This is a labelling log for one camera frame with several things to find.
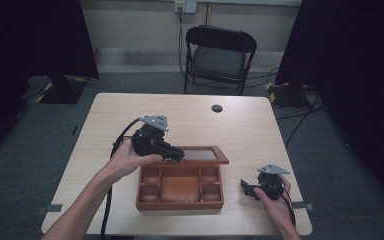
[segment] wall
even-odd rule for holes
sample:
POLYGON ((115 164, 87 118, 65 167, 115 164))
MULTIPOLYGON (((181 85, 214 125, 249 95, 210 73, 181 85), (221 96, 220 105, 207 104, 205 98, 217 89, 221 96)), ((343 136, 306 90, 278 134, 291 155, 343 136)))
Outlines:
MULTIPOLYGON (((174 13, 173 1, 82 1, 81 4, 94 48, 177 54, 179 16, 174 13)), ((297 4, 197 3, 196 14, 183 15, 183 36, 187 29, 205 21, 248 32, 258 44, 253 66, 272 68, 280 62, 298 9, 297 4)), ((174 63, 177 63, 175 58, 163 65, 174 63)))

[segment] black chair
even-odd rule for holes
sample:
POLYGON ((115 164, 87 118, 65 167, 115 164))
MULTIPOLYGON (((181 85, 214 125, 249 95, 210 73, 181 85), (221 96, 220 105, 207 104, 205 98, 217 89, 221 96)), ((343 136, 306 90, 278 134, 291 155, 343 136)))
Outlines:
POLYGON ((257 43, 248 33, 199 25, 186 33, 186 72, 183 93, 189 76, 238 85, 242 95, 257 43))

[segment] chair backrest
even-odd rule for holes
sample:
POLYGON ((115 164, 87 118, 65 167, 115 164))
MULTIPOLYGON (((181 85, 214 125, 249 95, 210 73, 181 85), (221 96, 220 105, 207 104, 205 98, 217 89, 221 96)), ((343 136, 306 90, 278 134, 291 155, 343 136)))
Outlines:
POLYGON ((257 42, 246 32, 230 30, 209 25, 192 27, 186 33, 186 42, 210 48, 254 53, 257 42))

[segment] table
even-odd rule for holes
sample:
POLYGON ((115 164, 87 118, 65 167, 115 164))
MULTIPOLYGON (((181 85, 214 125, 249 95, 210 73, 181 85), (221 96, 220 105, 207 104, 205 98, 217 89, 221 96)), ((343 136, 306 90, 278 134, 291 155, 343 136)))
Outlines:
MULTIPOLYGON (((174 146, 217 145, 229 159, 221 165, 224 206, 221 210, 141 211, 135 207, 139 169, 113 186, 109 235, 232 236, 275 235, 277 230, 263 204, 245 196, 240 179, 256 184, 257 169, 275 164, 291 174, 292 201, 302 201, 268 99, 243 96, 101 93, 94 100, 52 204, 61 212, 47 213, 46 232, 67 210, 93 175, 109 159, 112 143, 134 119, 167 115, 170 130, 165 140, 174 146), (214 104, 223 111, 212 111, 214 104)), ((134 125, 133 135, 142 123, 134 125)), ((105 200, 89 234, 100 232, 105 200)), ((297 230, 308 235, 312 226, 306 209, 295 210, 297 230)))

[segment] black stand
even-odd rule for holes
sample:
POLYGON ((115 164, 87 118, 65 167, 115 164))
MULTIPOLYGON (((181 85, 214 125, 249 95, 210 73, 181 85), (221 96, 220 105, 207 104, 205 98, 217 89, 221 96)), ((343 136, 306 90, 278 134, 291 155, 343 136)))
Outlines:
POLYGON ((290 85, 266 85, 270 102, 279 108, 309 108, 310 102, 301 87, 290 85))
POLYGON ((38 98, 40 103, 76 104, 79 100, 87 81, 67 78, 64 75, 49 75, 52 86, 38 98))

